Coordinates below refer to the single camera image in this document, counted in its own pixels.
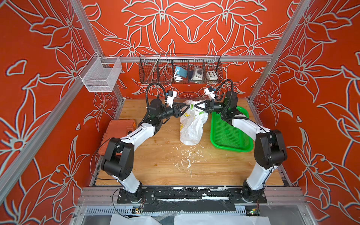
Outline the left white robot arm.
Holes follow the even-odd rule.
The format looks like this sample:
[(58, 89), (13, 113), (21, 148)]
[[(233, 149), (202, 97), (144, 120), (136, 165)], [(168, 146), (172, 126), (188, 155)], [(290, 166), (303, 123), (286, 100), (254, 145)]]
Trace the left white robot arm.
[(147, 105), (147, 112), (136, 130), (122, 138), (111, 138), (101, 161), (101, 170), (122, 185), (122, 192), (132, 203), (142, 199), (143, 185), (133, 173), (135, 150), (147, 139), (158, 133), (163, 120), (179, 118), (190, 108), (185, 103), (166, 106), (160, 99)]

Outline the white lemon-print plastic bag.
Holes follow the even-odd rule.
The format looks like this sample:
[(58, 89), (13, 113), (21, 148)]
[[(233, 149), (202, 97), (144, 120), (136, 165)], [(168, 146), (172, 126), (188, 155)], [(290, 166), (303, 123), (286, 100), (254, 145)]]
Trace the white lemon-print plastic bag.
[(186, 100), (190, 108), (180, 117), (180, 141), (185, 145), (197, 145), (203, 135), (203, 126), (208, 120), (208, 113), (197, 113), (195, 104), (201, 101)]

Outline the green perforated plastic basket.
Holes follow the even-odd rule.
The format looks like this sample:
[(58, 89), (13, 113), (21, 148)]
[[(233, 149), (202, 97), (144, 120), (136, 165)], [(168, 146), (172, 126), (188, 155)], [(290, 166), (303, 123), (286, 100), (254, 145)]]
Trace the green perforated plastic basket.
[(216, 112), (211, 114), (210, 140), (218, 150), (247, 153), (254, 147), (248, 135), (223, 121)]

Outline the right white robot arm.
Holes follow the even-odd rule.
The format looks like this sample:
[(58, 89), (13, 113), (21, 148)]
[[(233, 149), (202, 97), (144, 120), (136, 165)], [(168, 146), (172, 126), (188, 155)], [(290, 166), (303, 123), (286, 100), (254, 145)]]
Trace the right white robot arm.
[(270, 175), (287, 160), (284, 138), (279, 130), (271, 130), (249, 119), (237, 109), (238, 97), (228, 91), (223, 97), (216, 97), (213, 88), (206, 88), (208, 100), (195, 104), (195, 108), (205, 113), (216, 112), (220, 118), (255, 141), (254, 158), (256, 164), (251, 175), (243, 182), (242, 199), (252, 203), (264, 195), (264, 187)]

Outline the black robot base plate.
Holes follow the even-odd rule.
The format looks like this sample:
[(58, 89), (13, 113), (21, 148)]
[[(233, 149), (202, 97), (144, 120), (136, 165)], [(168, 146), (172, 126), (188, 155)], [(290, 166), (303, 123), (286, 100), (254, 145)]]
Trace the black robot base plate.
[(139, 204), (142, 212), (235, 212), (236, 204), (267, 203), (264, 190), (237, 186), (143, 186), (135, 194), (114, 191), (112, 204)]

